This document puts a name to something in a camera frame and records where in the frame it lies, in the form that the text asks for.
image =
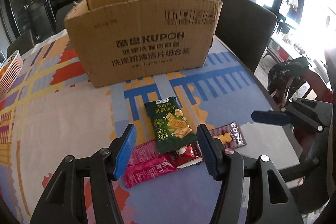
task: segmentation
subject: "fragile symbol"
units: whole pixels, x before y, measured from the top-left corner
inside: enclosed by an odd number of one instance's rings
[[[214,21],[215,21],[215,15],[213,14],[213,12],[207,12],[204,24],[213,24]]]
[[[194,12],[193,24],[202,24],[203,23],[204,11],[196,10]]]
[[[177,10],[166,11],[165,25],[175,25],[177,18]]]
[[[180,25],[187,25],[190,23],[191,10],[181,10]]]

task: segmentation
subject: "gray chair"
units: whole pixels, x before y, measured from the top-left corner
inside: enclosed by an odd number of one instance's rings
[[[277,23],[269,10],[250,0],[222,0],[216,36],[254,72]]]
[[[22,56],[35,46],[31,30],[25,31],[7,48],[7,58],[16,50],[20,51]]]

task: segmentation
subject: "dining table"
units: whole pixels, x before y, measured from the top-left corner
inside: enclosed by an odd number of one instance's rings
[[[66,30],[22,56],[24,64],[0,100],[0,196],[28,224],[44,188],[66,155],[88,157],[136,127],[135,145],[153,140],[144,104],[177,98],[189,125],[208,129],[236,121],[253,158],[268,155],[276,168],[299,163],[300,147],[288,126],[253,122],[254,110],[277,105],[249,69],[216,36],[204,65],[95,88]],[[125,224],[209,223],[221,182],[205,163],[126,188],[112,182]],[[244,179],[239,223],[245,223],[248,178]],[[84,179],[88,224],[95,224],[90,179]]]

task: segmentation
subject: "blue gripper pad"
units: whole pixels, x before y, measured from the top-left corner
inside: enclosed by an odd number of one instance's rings
[[[224,173],[223,155],[205,124],[197,127],[197,140],[209,175],[216,181],[221,180]]]
[[[125,173],[136,139],[137,129],[135,128],[135,125],[130,123],[122,136],[113,140],[113,142],[117,141],[115,144],[112,142],[110,146],[112,152],[111,157],[115,166],[113,172],[115,181],[119,180]]]

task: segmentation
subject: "snack package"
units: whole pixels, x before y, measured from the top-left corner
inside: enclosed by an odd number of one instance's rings
[[[225,148],[235,149],[246,145],[242,130],[237,122],[209,130],[213,138],[218,138]]]
[[[125,186],[132,186],[183,167],[202,162],[198,143],[184,146],[173,152],[159,154],[155,140],[136,146],[124,174]]]
[[[160,154],[196,142],[197,136],[188,125],[175,97],[146,103],[145,108],[152,121]]]

